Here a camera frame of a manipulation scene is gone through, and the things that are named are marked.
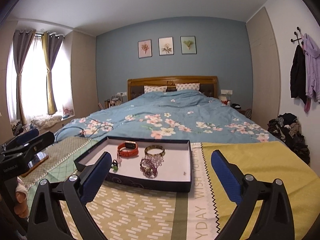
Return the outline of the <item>left hand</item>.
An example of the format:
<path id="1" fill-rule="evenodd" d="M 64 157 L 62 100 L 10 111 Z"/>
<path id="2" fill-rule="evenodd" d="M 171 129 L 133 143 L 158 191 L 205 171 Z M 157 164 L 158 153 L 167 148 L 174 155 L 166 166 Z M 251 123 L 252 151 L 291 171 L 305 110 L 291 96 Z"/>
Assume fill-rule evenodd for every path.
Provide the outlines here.
<path id="1" fill-rule="evenodd" d="M 28 192 L 23 181 L 20 178 L 17 178 L 16 205 L 14 211 L 20 218 L 27 218 L 29 215 L 27 196 Z"/>

